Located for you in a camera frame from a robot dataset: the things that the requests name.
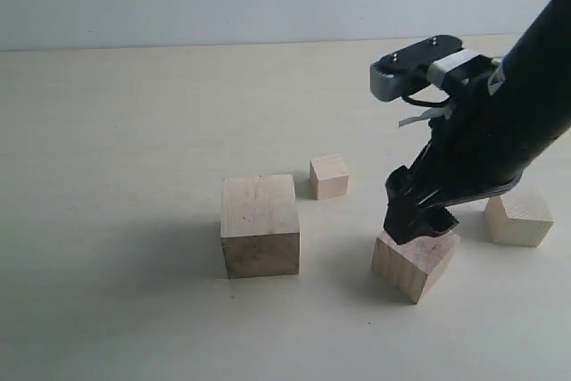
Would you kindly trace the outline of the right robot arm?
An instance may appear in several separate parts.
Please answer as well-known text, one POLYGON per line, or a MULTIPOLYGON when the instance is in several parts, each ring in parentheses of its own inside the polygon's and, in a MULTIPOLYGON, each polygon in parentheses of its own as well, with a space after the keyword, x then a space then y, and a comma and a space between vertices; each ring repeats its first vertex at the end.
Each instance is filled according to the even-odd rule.
POLYGON ((396 244, 455 228, 453 205, 503 195, 570 126, 570 0, 550 0, 502 58, 437 35, 381 57, 369 68, 374 97, 424 102, 431 136, 410 166, 385 182, 384 229, 396 244))

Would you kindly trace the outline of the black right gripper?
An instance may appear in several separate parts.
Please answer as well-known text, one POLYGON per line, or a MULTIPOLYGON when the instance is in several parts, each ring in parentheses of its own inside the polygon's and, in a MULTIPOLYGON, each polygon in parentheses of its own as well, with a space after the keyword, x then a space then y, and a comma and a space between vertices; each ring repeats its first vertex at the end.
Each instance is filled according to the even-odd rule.
POLYGON ((384 229, 397 245, 448 234, 459 224, 449 206, 500 195, 519 182, 520 170, 494 173, 484 163, 499 158, 476 152, 478 144, 492 141, 481 124, 492 67, 491 58, 477 57, 447 73, 443 88, 430 85, 403 99, 427 108, 431 138, 408 168, 394 170, 385 182, 384 229))

